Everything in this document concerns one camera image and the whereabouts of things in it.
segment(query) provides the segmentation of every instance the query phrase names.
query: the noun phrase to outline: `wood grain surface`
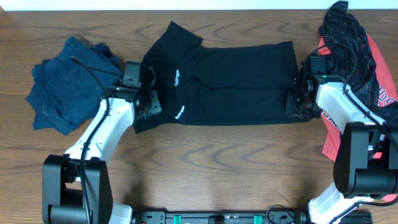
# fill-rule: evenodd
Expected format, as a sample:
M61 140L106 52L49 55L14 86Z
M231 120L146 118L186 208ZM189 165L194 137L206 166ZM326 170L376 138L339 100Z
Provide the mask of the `wood grain surface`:
M398 84L397 11L350 11L378 44ZM207 47L293 40L298 63L318 45L325 11L0 11L0 223L42 223L42 163L61 155L88 125L69 136L32 130L25 101L31 70L53 58L71 35L106 42L123 60L140 61L170 21ZM264 126L164 124L128 129L111 159L117 202L178 210L266 210L303 206L333 181L322 153L322 121ZM376 223L397 223L398 207L369 208Z

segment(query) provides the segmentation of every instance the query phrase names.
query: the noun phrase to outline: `white wall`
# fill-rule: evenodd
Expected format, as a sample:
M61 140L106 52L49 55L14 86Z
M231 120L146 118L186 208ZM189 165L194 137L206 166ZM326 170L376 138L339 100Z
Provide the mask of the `white wall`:
M337 0L0 0L7 11L328 9ZM350 0L349 9L398 9L398 0Z

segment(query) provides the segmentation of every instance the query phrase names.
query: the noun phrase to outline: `white printed logo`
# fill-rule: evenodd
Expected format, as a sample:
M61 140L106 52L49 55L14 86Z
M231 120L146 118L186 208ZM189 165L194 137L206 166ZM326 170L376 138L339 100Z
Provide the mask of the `white printed logo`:
M176 115L175 119L179 119L181 117L181 114L184 112L185 106L182 106L180 112Z
M179 84L179 82L178 82L178 80L180 79L180 70L176 70L175 71L175 83L174 83L174 86L178 86L178 84Z

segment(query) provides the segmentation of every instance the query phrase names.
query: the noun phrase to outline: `dark blue cloth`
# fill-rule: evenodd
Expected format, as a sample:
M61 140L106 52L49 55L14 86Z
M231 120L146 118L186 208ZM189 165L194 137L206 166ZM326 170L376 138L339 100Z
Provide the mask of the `dark blue cloth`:
M108 46L97 44L88 48L76 38L69 38L58 56L43 60L32 70L35 84L26 100L36 112L33 129L55 128L67 135L97 113L103 92L89 71L71 61L71 56L87 66L123 75L118 58ZM117 84L121 78L91 71L105 88Z

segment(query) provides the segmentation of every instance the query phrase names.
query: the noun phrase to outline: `crumpled blue fabric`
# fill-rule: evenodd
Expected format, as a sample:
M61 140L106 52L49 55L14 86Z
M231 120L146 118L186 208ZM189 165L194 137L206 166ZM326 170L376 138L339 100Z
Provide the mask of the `crumpled blue fabric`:
M34 86L26 98L36 112L33 129L54 128L64 135L75 130L97 113L102 89L83 66L70 60L74 56L85 65L119 73L118 58L104 44L89 48L70 37L58 56L43 60L32 70ZM107 88L121 77L91 70Z

